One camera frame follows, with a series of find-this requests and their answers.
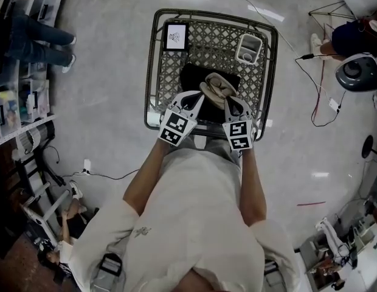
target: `white sneaker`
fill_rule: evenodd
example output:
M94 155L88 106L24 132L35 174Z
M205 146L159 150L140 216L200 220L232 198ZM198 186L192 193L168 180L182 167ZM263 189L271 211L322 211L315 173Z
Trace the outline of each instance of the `white sneaker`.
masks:
M71 62L69 63L68 66L63 67L63 69L61 70L62 73L67 74L67 72L69 72L69 70L71 69L72 65L75 63L76 59L77 59L76 56L74 54L72 54L72 60L71 60Z
M323 220L320 220L320 221L316 224L316 229L317 229L318 231L322 230L322 223L323 223L323 221L324 221L325 219L327 219L327 218L325 217Z
M318 38L318 35L316 33L312 34L311 37L310 37L310 51L311 53L313 53L314 55L317 55L317 57L319 57L321 60L325 61L325 60L330 60L332 57L331 56L318 56L318 55L323 55L321 53L321 45L323 45L324 43L327 43L329 42L329 40L324 40L323 42L321 41L320 38Z
M74 40L72 40L72 42L70 44L68 44L68 45L69 46L73 46L76 42L77 42L77 37L75 36Z
M72 188L72 197L75 199L80 199L83 197L83 193L78 187L78 184L75 181L69 181L68 183Z

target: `jeans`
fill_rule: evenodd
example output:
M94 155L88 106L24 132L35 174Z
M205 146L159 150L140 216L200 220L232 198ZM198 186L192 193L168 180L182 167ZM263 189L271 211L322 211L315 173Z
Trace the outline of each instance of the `jeans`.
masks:
M10 46L5 56L28 63L47 63L59 66L70 64L71 54L43 46L34 40L66 46L74 40L74 36L60 29L41 24L27 15L16 16L12 19Z
M217 156L220 156L221 158L224 158L231 163L234 163L238 167L240 167L240 159L238 157L238 151L231 150L229 142L227 139L216 139L212 137L206 138L206 146L204 149L198 149L195 146L194 143L194 135L187 136L178 147L171 146L168 153L172 153L176 150L182 149L182 148L188 148L188 149L194 149L198 151L209 151Z

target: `power cable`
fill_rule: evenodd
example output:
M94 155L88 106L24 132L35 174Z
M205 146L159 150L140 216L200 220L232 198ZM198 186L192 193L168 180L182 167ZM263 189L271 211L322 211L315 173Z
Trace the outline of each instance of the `power cable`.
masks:
M365 162L364 162L363 173L362 173L362 176L361 176L361 182L360 182L360 185L359 185L358 191L356 192L356 194L359 196L359 198L352 199L352 200L348 201L347 203L345 203L345 204L342 206L342 208L340 209L340 211L338 211L337 213L334 214L335 216L337 216L337 219L339 219L339 216L341 215L341 213L342 213L342 211L344 210L344 208L345 208L346 206L348 206L348 204L350 204L350 203L352 203L352 202L355 202L355 201L360 201L360 200L365 201L365 200L366 200L366 198L363 198L363 197L361 196L361 194L360 194L360 189L361 189L361 186L362 186L362 184L363 184L363 177L364 177L365 165L366 165L367 163L371 163L371 162L375 162L375 163L377 163L377 160L372 159L372 160L369 160L369 161L365 161Z
M73 176L87 176L87 175L91 175L91 176L101 176L103 178L109 178L109 179L113 179L114 181L119 181L121 179L124 179L126 178L128 175L134 173L134 172L137 172L138 170L140 169L137 169L137 170L134 170L134 171L131 171L123 176L121 176L120 178L112 178L108 175L104 175L104 174L99 174L99 173L91 173L90 171L86 171L84 170L83 172L74 172L73 174L70 174L70 175L62 175L60 176L61 178L70 178L70 177L73 177Z
M246 2L248 2L251 6L253 6L253 8L256 10L256 12L267 22L267 23L269 23L270 25L272 25L272 26L274 26L275 27L275 25L269 20L269 19L267 19L267 17L265 17L264 15L262 15L259 11L258 11L258 9L256 8L256 6L252 3L252 2L250 2L250 0L245 0ZM293 48L293 46L291 45L291 43L290 42L288 42L287 41L287 39L282 35L282 33L278 30L278 33L279 33L279 35L281 36L281 38L287 43L287 45L290 47L290 49L297 55L297 56L299 56L298 55L298 53L297 53L297 51L295 51L295 49Z
M310 121L311 121L311 123L312 123L315 127L317 127L317 128L319 128L319 127L325 127L325 126L327 126L328 124L334 122L334 121L337 119L337 116L338 116L339 113L340 113L340 108L341 108L342 101L343 101L343 99L344 99L344 95L345 95L346 91L344 91L344 93L343 93L343 95L342 95L342 97L341 97L340 104L339 104L339 106L338 106L338 108L337 108L337 111L336 111L337 113L336 113L335 117L333 118L333 120L328 121L327 123L322 124L322 125L316 125L316 124L314 123L313 116L314 116L314 113L316 112L316 110L317 110L317 108L318 108L318 104L319 104L319 101L320 101L320 93L319 93L319 91L318 91L318 88L320 88L320 89L322 89L322 90L324 91L324 93L325 93L325 95L326 95L326 97L327 97L328 102L330 101L330 99L329 99L329 97L328 97L327 91L326 91L321 85L318 85L318 84L314 81L314 79L312 78L312 76L310 76L309 73L308 73L306 70L304 70L304 68L302 68L302 66L299 64L298 60L307 60L307 59L310 59L310 58L313 58L313 57L335 56L335 55L338 55L338 54L329 54L329 55L314 55L314 54L308 54L308 55L304 55L304 56L301 56L301 57L299 57L299 58L296 58L296 59L294 60L295 63L299 66L299 68L300 68L300 69L301 69L301 70L302 70L302 71L303 71L303 72L304 72L304 73L310 78L310 80L311 80L311 81L314 83L314 85L315 85L315 88L316 88L316 91L317 91L317 102L316 102L316 105L315 105L315 107L314 107L314 109L313 109L313 112L311 113Z
M114 181L119 181L120 179L124 179L124 178L126 178L128 175L130 175L130 174L132 174L132 173L134 173L134 172L137 172L138 170L140 170L140 169L137 169L137 170L134 170L134 171L132 171L132 172L129 172L129 173L125 174L124 176L121 176L120 178L112 178L112 177L110 177L110 176L103 175L103 174L99 174L99 173L90 173L90 171L86 171L86 173L89 174L89 175L101 176L101 177L103 177L103 178L109 178L109 179L113 179Z
M56 151L56 154L57 154L57 161L56 161L56 163L58 164L60 162L60 155L59 155L59 152L57 151L57 149L54 146L49 145L49 146L45 147L44 150L47 149L47 148L53 148Z

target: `hand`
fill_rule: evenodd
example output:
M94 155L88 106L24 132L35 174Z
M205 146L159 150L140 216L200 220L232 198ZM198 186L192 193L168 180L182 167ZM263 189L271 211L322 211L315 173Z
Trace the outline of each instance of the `hand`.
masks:
M62 219L67 220L67 216L68 216L68 211L66 211L66 210L62 211L62 213L61 213Z

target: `gray floor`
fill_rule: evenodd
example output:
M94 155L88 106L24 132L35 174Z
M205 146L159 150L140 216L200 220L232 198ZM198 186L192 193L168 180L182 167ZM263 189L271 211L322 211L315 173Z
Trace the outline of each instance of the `gray floor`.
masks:
M272 12L267 19L287 40L279 39L268 117L272 126L255 144L255 152L268 216L279 221L298 246L315 231L317 220L324 216L333 219L358 188L363 168L361 146L368 134L377 135L377 112L372 93L349 92L335 122L322 128L310 122L316 90L294 59L310 52L312 32L322 36L308 11L337 0L251 1ZM114 177L138 169L144 161L157 135L143 123L152 20L156 10L171 7L264 21L249 10L245 0L64 0L57 24L75 33L78 42L73 70L63 75L52 69L53 111L58 115L53 145L61 154L60 164L55 163L53 150L46 154L58 174L80 171L84 158L91 160L94 172ZM315 58L302 64L318 82L322 62ZM323 85L328 96L339 102L344 90L334 79L336 65L326 63ZM334 116L325 95L321 101L317 124ZM130 178L112 181L84 176L75 180L85 193L86 204L94 207L110 196L122 196ZM320 201L326 203L297 206Z

